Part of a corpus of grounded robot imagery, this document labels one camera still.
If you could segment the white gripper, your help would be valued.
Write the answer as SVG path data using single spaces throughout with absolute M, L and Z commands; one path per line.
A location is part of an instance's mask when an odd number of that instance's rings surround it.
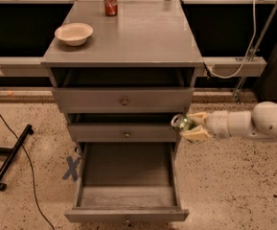
M 182 131 L 181 136 L 192 143 L 205 141 L 211 138 L 212 135 L 216 139 L 230 137 L 227 111 L 214 111 L 210 114 L 207 112 L 187 113 L 186 117 L 197 126 L 193 129 Z

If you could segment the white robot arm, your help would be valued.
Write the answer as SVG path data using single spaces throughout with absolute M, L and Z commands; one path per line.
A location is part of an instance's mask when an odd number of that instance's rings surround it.
M 196 125 L 180 132 L 187 140 L 202 141 L 208 138 L 227 139 L 240 136 L 259 141 L 277 141 L 277 103 L 258 103 L 252 111 L 199 112 L 187 114 L 187 118 Z

